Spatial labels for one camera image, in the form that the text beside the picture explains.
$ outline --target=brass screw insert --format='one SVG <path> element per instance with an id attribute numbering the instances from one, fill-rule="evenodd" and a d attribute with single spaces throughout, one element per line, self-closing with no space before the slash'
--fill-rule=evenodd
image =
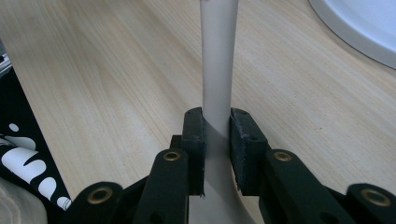
<path id="1" fill-rule="evenodd" d="M 180 154 L 175 151 L 170 151 L 165 153 L 165 155 L 163 155 L 163 158 L 166 161 L 177 161 L 178 159 L 180 159 Z"/>
<path id="2" fill-rule="evenodd" d="M 361 191 L 361 195 L 365 200 L 381 207 L 388 207 L 392 204 L 390 198 L 388 198 L 387 195 L 374 189 L 363 189 Z"/>
<path id="3" fill-rule="evenodd" d="M 286 152 L 276 152 L 274 153 L 275 158 L 277 158 L 279 161 L 291 161 L 291 155 L 289 155 Z"/>
<path id="4" fill-rule="evenodd" d="M 112 194 L 113 190 L 110 187 L 99 187 L 88 195 L 87 200 L 91 204 L 104 203 L 109 198 L 111 198 Z"/>

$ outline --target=white round base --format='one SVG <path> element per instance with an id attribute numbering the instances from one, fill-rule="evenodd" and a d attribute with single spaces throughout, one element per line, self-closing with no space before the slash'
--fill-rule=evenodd
<path id="1" fill-rule="evenodd" d="M 350 46 L 396 69 L 396 1 L 309 2 L 324 23 Z"/>

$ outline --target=black fabric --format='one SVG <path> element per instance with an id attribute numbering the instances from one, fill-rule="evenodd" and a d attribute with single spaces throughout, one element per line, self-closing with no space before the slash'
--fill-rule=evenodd
<path id="1" fill-rule="evenodd" d="M 66 208 L 58 203 L 69 202 L 70 197 L 13 69 L 0 78 L 0 111 L 0 176 L 32 192 L 45 205 L 49 223 L 57 223 L 64 212 L 59 206 Z M 37 167 L 45 169 L 33 174 L 26 170 Z M 44 195 L 49 199 L 39 192 L 40 186 L 41 191 L 47 189 Z"/>

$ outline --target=black plastic part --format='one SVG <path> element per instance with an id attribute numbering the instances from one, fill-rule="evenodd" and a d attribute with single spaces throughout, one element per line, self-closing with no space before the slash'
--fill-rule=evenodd
<path id="1" fill-rule="evenodd" d="M 259 208 L 265 224 L 287 223 L 286 213 L 266 177 L 262 179 L 260 195 Z"/>
<path id="2" fill-rule="evenodd" d="M 323 186 L 323 187 L 325 187 L 326 190 L 329 191 L 329 193 L 334 197 L 334 199 L 335 199 L 338 203 L 340 203 L 340 204 L 342 205 L 342 203 L 345 201 L 345 197 L 346 197 L 344 194 L 342 194 L 342 193 L 340 193 L 340 192 L 338 192 L 338 191 L 335 191 L 335 190 L 333 190 L 333 189 L 331 189 L 331 188 L 328 188 L 328 187 L 326 187 L 326 186 Z"/>
<path id="3" fill-rule="evenodd" d="M 181 148 L 181 135 L 172 135 L 171 144 L 169 148 Z"/>
<path id="4" fill-rule="evenodd" d="M 264 172 L 287 223 L 356 223 L 293 153 L 268 151 Z"/>
<path id="5" fill-rule="evenodd" d="M 111 224 L 119 207 L 122 187 L 100 182 L 85 188 L 72 202 L 61 224 Z"/>
<path id="6" fill-rule="evenodd" d="M 184 115 L 181 149 L 189 154 L 190 195 L 204 194 L 205 120 L 202 108 L 196 107 Z"/>
<path id="7" fill-rule="evenodd" d="M 115 214 L 114 224 L 130 224 L 134 219 L 148 176 L 126 188 L 120 196 L 119 208 Z"/>
<path id="8" fill-rule="evenodd" d="M 160 152 L 134 216 L 134 224 L 188 223 L 189 156 L 176 148 Z"/>
<path id="9" fill-rule="evenodd" d="M 342 205 L 358 223 L 396 223 L 396 197 L 377 186 L 349 186 Z"/>
<path id="10" fill-rule="evenodd" d="M 268 140 L 248 112 L 231 109 L 231 163 L 236 184 L 244 196 L 259 196 L 261 164 Z"/>

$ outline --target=wood grain surface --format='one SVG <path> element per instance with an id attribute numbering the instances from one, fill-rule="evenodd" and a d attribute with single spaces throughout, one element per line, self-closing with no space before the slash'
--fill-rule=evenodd
<path id="1" fill-rule="evenodd" d="M 306 0 L 243 0 L 238 13 L 232 106 L 324 185 L 396 194 L 396 71 Z M 0 38 L 72 198 L 146 176 L 202 105 L 198 0 L 3 0 Z"/>

